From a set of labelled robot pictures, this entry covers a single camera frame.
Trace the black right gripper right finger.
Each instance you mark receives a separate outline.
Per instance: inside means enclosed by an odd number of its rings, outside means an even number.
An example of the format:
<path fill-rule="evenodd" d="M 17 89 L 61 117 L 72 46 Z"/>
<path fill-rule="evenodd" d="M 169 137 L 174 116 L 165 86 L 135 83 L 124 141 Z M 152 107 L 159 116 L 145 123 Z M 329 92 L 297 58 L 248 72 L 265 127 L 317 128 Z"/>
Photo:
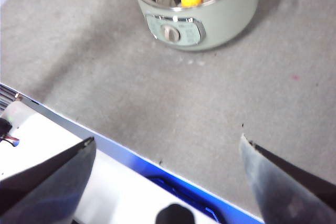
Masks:
<path fill-rule="evenodd" d="M 265 223 L 335 223 L 335 184 L 240 137 L 248 183 Z"/>

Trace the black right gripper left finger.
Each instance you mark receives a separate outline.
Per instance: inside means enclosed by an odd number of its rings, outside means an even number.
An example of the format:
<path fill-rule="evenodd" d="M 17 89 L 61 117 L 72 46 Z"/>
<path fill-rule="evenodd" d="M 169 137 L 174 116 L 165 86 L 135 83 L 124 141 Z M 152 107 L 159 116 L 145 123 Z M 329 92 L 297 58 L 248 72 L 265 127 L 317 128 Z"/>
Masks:
<path fill-rule="evenodd" d="M 1 223 L 72 223 L 91 175 L 96 142 L 89 137 L 1 181 Z"/>

